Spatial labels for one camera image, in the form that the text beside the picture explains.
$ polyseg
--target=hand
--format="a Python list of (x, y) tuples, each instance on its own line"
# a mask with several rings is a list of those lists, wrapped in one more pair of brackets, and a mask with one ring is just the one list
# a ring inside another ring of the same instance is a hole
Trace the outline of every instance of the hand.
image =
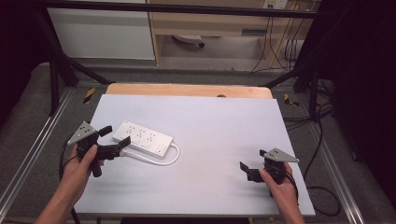
[[(286, 171), (292, 175), (291, 167), (285, 162)], [(274, 179), (265, 171), (260, 170), (262, 180), (274, 195), (279, 214), (286, 223), (305, 223), (298, 207), (296, 192), (291, 182), (285, 178), (282, 184), (278, 185)]]
[(77, 145), (70, 155), (71, 161), (64, 167), (61, 183), (35, 223), (65, 223), (67, 215), (81, 198), (91, 174), (90, 164), (96, 156), (97, 146), (92, 146), (82, 161), (76, 157), (76, 149)]
[(64, 167), (64, 176), (62, 177), (57, 191), (62, 192), (64, 197), (70, 201), (73, 206), (81, 198), (87, 186), (88, 178), (91, 174), (90, 164), (95, 158), (96, 152), (97, 146), (93, 145), (81, 161), (80, 157), (76, 157), (78, 154), (77, 145), (75, 145), (69, 158), (74, 159)]

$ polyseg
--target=gray floor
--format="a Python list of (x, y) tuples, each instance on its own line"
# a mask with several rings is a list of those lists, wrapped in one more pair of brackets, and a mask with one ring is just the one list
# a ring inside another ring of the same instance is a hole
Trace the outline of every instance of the gray floor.
[[(103, 77), (114, 78), (122, 82), (156, 82), (156, 83), (193, 83), (257, 86), (283, 74), (285, 71), (263, 71), (249, 74), (261, 56), (258, 42), (251, 38), (206, 37), (205, 47), (179, 43), (171, 37), (165, 39), (163, 60), (159, 66), (151, 63), (128, 62), (117, 64), (108, 62), (94, 64), (92, 70)], [(264, 61), (258, 66), (265, 68)], [(58, 183), (57, 167), (59, 149), (65, 137), (73, 132), (82, 120), (89, 120), (101, 93), (106, 86), (93, 84), (91, 80), (80, 75), (81, 85), (73, 90), (58, 124), (52, 130), (50, 138), (43, 146), (40, 155), (21, 186), (19, 194), (10, 206), (7, 219), (18, 218), (19, 222), (31, 221), (35, 218), (56, 189)], [(274, 97), (279, 102), (284, 117), (302, 117), (305, 112), (302, 106), (284, 104), (284, 93), (292, 100), (306, 98), (306, 94), (296, 95), (291, 85), (291, 78), (281, 86), (273, 88)], [(48, 67), (38, 67), (23, 94), (21, 101), (15, 106), (6, 125), (0, 131), (0, 157), (9, 160), (0, 161), (1, 183), (0, 192), (7, 189), (8, 183), (18, 172), (20, 164), (28, 154), (41, 128), (45, 125), (50, 111)], [(90, 86), (95, 86), (95, 94), (89, 104), (82, 103)], [(369, 169), (364, 163), (355, 162), (337, 119), (327, 117), (323, 120), (323, 132), (328, 147), (331, 149), (336, 163), (343, 173), (354, 200), (359, 207), (366, 223), (396, 223), (396, 212), (388, 199), (376, 184)], [(297, 157), (302, 161), (304, 170), (318, 143), (309, 125), (289, 132), (290, 141)], [(311, 167), (307, 186), (322, 186), (335, 192), (329, 172), (320, 156)], [(311, 200), (315, 206), (331, 212), (336, 209), (331, 197), (322, 191), (313, 191)], [(336, 217), (317, 214), (305, 219), (310, 223), (349, 223), (344, 209)], [(268, 223), (269, 218), (255, 218), (255, 223)]]

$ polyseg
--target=finger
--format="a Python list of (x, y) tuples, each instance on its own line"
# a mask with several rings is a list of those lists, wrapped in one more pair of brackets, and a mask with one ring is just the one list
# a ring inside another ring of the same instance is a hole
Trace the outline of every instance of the finger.
[(289, 163), (288, 163), (288, 162), (284, 162), (284, 163), (285, 163), (285, 169), (286, 169), (286, 171), (287, 171), (289, 174), (293, 175), (293, 170), (291, 169)]
[(270, 188), (270, 190), (275, 189), (277, 186), (277, 183), (275, 180), (266, 172), (265, 170), (260, 170), (260, 175), (262, 176), (262, 180), (265, 182), (265, 184)]
[(98, 149), (97, 145), (91, 146), (91, 148), (88, 150), (88, 152), (85, 154), (84, 158), (82, 159), (80, 165), (82, 165), (84, 168), (88, 169), (91, 162), (93, 161), (93, 159), (96, 156), (97, 149)]

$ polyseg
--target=cabinet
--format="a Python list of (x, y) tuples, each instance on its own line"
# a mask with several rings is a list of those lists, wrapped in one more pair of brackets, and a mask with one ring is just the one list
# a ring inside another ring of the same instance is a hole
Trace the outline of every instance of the cabinet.
[(49, 14), (62, 48), (70, 57), (154, 60), (147, 12), (49, 8)]
[[(264, 0), (219, 0), (219, 1), (196, 1), (196, 0), (147, 0), (148, 4), (174, 4), (187, 6), (212, 6), (212, 7), (248, 7), (262, 8)], [(290, 0), (286, 9), (307, 10), (318, 7), (318, 1), (297, 1)], [(153, 40), (154, 54), (157, 63), (161, 62), (161, 51), (164, 35), (203, 35), (203, 36), (251, 36), (258, 38), (262, 48), (264, 46), (263, 34), (268, 27), (272, 28), (271, 44), (276, 55), (279, 55), (286, 39), (304, 39), (312, 20), (291, 18), (268, 18), (249, 17), (249, 16), (228, 16), (228, 15), (201, 15), (201, 14), (182, 14), (182, 13), (160, 13), (150, 12), (150, 27)], [(262, 32), (262, 35), (244, 35), (244, 30)], [(277, 67), (278, 63), (275, 54), (268, 48), (270, 44), (269, 36), (266, 38), (264, 57), (269, 67)]]

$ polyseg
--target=floor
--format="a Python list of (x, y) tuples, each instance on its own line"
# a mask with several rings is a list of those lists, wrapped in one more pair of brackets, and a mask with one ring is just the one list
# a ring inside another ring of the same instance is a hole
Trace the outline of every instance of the floor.
[[(258, 83), (264, 84), (268, 80), (287, 72), (287, 69), (271, 69), (251, 73), (253, 70), (268, 69), (265, 60), (260, 60), (262, 53), (257, 39), (254, 38), (204, 37), (205, 47), (202, 49), (198, 46), (180, 43), (171, 36), (166, 37), (164, 41), (163, 58), (159, 65), (153, 62), (139, 63), (132, 61), (121, 63), (88, 61), (88, 63), (91, 63), (92, 69), (96, 69), (104, 77), (113, 77), (116, 80), (129, 82), (257, 86)], [(287, 61), (282, 58), (279, 60), (289, 69)], [(95, 109), (94, 102), (99, 100), (95, 97), (98, 97), (99, 93), (106, 89), (98, 86), (92, 104), (83, 105), (81, 101), (89, 86), (84, 83), (92, 83), (92, 81), (83, 75), (79, 75), (79, 77), (82, 84), (73, 93), (73, 99), (76, 100), (69, 102), (64, 112), (65, 114), (69, 113), (69, 115), (64, 115), (63, 118), (59, 119), (59, 125), (52, 130), (52, 135), (62, 136), (65, 131), (73, 130), (73, 125), (76, 123), (73, 120), (75, 115), (67, 111), (81, 111), (78, 114), (79, 118), (88, 119)], [(302, 117), (305, 114), (302, 101), (306, 99), (306, 95), (294, 94), (291, 87), (294, 81), (295, 79), (291, 78), (272, 90), (284, 117)], [(291, 101), (299, 102), (302, 106), (285, 104), (283, 98), (285, 93), (289, 94)], [(48, 114), (43, 113), (43, 111), (49, 111), (50, 109), (48, 97), (42, 98), (46, 94), (49, 94), (48, 69), (44, 65), (35, 70), (34, 78), (32, 78), (24, 96), (14, 108), (9, 121), (0, 132), (0, 141), (3, 142), (0, 145), (1, 158), (13, 158), (15, 161), (0, 163), (0, 170), (3, 171), (1, 172), (1, 179), (7, 180), (2, 181), (0, 191), (7, 190), (7, 183), (18, 171), (25, 156), (31, 153), (29, 148), (32, 144), (35, 144), (36, 137), (40, 135), (41, 128), (48, 119)], [(375, 183), (375, 179), (371, 176), (368, 168), (363, 163), (352, 160), (351, 151), (335, 119), (326, 117), (323, 124), (325, 145), (332, 150), (332, 155), (336, 158), (338, 167), (351, 191), (353, 202), (357, 204), (358, 211), (364, 217), (364, 223), (396, 223), (395, 210), (389, 206), (386, 197), (381, 194), (381, 189)], [(290, 131), (290, 141), (296, 154), (302, 159), (309, 159), (312, 155), (312, 148), (318, 143), (315, 137), (317, 126), (310, 125)], [(39, 208), (33, 209), (32, 206), (35, 206), (34, 204), (42, 206), (53, 193), (54, 186), (46, 183), (46, 181), (51, 179), (56, 181), (57, 178), (56, 172), (51, 172), (48, 169), (50, 169), (49, 165), (57, 166), (58, 153), (51, 151), (59, 146), (59, 141), (59, 139), (49, 138), (39, 146), (42, 149), (41, 154), (46, 155), (46, 158), (43, 156), (36, 157), (31, 173), (24, 177), (26, 182), (21, 186), (21, 192), (16, 198), (12, 199), (15, 202), (8, 208), (7, 222), (5, 223), (11, 223), (12, 221), (14, 221), (13, 223), (31, 223), (37, 211), (39, 212)], [(328, 175), (329, 167), (323, 162), (326, 159), (325, 156), (326, 154), (322, 153), (318, 155), (313, 168), (311, 168), (311, 177), (307, 180), (307, 185), (321, 185), (334, 190), (334, 181), (331, 181), (332, 176)], [(301, 166), (303, 170), (306, 163), (302, 162)], [(36, 193), (35, 189), (38, 189), (41, 197), (32, 197)], [(332, 197), (325, 193), (313, 193), (311, 200), (326, 211), (335, 209)], [(347, 214), (348, 211), (342, 209), (341, 214), (336, 217), (317, 214), (316, 217), (308, 217), (306, 221), (309, 223), (360, 223), (359, 221), (352, 222)], [(88, 218), (83, 223), (94, 223), (94, 221)], [(119, 223), (119, 220), (106, 219), (102, 223)], [(276, 218), (276, 221), (272, 222), (269, 218), (255, 218), (254, 223), (281, 223), (281, 220)]]

